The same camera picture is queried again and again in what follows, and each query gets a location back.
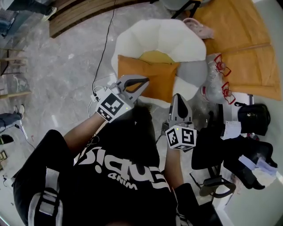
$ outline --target marble floor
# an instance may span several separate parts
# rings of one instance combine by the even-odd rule
[[[115,10],[96,85],[111,84],[115,77],[111,58],[120,33],[141,19],[167,19],[170,15],[160,2],[136,4]],[[19,56],[26,57],[28,65],[21,68],[24,72],[22,76],[2,76],[1,83],[8,84],[10,89],[18,88],[17,84],[20,83],[27,86],[32,94],[0,100],[0,110],[1,113],[11,112],[14,105],[25,105],[26,114],[22,124],[32,145],[36,146],[48,130],[56,129],[64,135],[88,117],[92,81],[104,48],[111,16],[112,12],[106,12],[88,19],[55,39],[49,38],[48,23],[38,23],[15,46],[24,49],[25,52]],[[208,107],[198,95],[190,104],[195,123],[199,127],[205,127],[208,111],[214,106]],[[95,104],[91,106],[90,112],[93,113],[94,109]],[[158,137],[162,122],[168,117],[168,109],[153,106],[151,113]],[[4,174],[9,178],[22,166],[33,148],[27,144],[20,130],[11,128],[5,134],[10,134],[15,140],[3,147],[9,156],[3,165]],[[164,168],[166,145],[166,138],[163,136],[157,144],[161,169]],[[192,170],[191,154],[192,152],[182,153],[184,179],[192,184],[199,203],[204,203],[211,198],[199,196],[199,189],[189,173],[192,172],[196,180],[202,183],[203,179],[208,178],[208,172]]]

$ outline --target wooden pallet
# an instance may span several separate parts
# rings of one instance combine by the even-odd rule
[[[103,12],[150,0],[57,0],[56,14],[50,18],[50,37],[55,38],[71,27]]]

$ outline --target white wall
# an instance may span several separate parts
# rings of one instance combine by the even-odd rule
[[[283,91],[283,10],[276,0],[256,2],[272,39],[281,76]],[[278,171],[283,175],[283,101],[255,96],[255,103],[267,105],[271,123],[262,141],[273,145],[273,160],[278,164]],[[234,226],[274,226],[283,215],[283,185],[276,180],[264,190],[241,190],[235,194],[225,208]]]

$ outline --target gray pillow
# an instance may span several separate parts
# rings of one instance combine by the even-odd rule
[[[200,87],[207,79],[208,68],[206,60],[181,62],[177,76],[196,87]]]

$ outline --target black cable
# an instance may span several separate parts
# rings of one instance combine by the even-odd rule
[[[15,125],[11,125],[11,126],[9,126],[9,127],[5,127],[5,129],[2,130],[2,131],[0,131],[0,133],[3,133],[6,129],[9,129],[9,128],[14,127],[14,126],[15,126]]]
[[[161,136],[162,136],[162,135],[160,135],[160,136],[157,138],[155,144],[157,144],[157,142],[159,141],[159,139],[161,138]]]
[[[7,178],[5,178],[4,175],[3,175],[3,185],[4,185],[5,187],[7,187],[7,186],[5,185],[5,183],[4,183],[6,180],[7,180]]]
[[[92,83],[92,93],[93,93],[93,95],[94,95],[94,93],[95,93],[95,90],[93,90],[93,86],[94,86],[94,83],[95,83],[95,81],[96,81],[98,69],[99,69],[100,64],[101,64],[101,61],[102,61],[102,59],[103,59],[103,55],[104,55],[104,52],[105,52],[105,49],[106,49],[107,40],[108,40],[108,34],[109,34],[110,25],[111,25],[112,19],[113,19],[113,17],[114,17],[115,3],[116,3],[116,0],[114,1],[113,15],[112,15],[112,18],[111,18],[111,20],[110,20],[110,23],[109,23],[109,26],[108,26],[108,30],[107,30],[107,34],[106,34],[106,41],[105,41],[105,45],[104,45],[104,50],[103,50],[103,52],[102,52],[101,59],[100,59],[100,62],[99,62],[99,64],[98,64],[98,67],[97,67],[97,70],[96,70],[96,75],[95,75],[94,80],[93,80],[93,83]]]
[[[20,129],[20,130],[22,131],[23,136],[25,137],[27,143],[28,143],[29,145],[31,145],[31,146],[35,149],[35,147],[34,147],[30,142],[28,142],[28,140],[27,140],[27,138],[26,138],[26,135],[25,135],[25,133],[23,132],[23,130],[22,130],[17,124],[15,125],[15,127],[18,128],[18,129]]]
[[[99,142],[99,137],[98,137],[98,141],[97,141],[96,143],[93,143],[93,139],[94,139],[95,137],[98,137],[98,136],[96,135],[96,133],[94,134],[94,136],[93,136],[91,142],[90,142],[88,145],[97,144],[97,143]],[[83,151],[79,153],[78,161],[80,160],[81,154],[83,153]]]
[[[198,186],[199,189],[201,189],[202,187],[200,186],[200,184],[198,184],[198,182],[196,182],[196,180],[194,179],[193,175],[190,173],[191,178],[193,179],[194,183],[196,186]]]
[[[5,123],[5,121],[2,119],[2,118],[0,118],[0,120],[2,120],[3,122],[4,122],[4,127],[5,127],[5,129],[4,130],[2,130],[2,131],[0,131],[0,133],[3,133],[7,128],[6,128],[6,123]]]

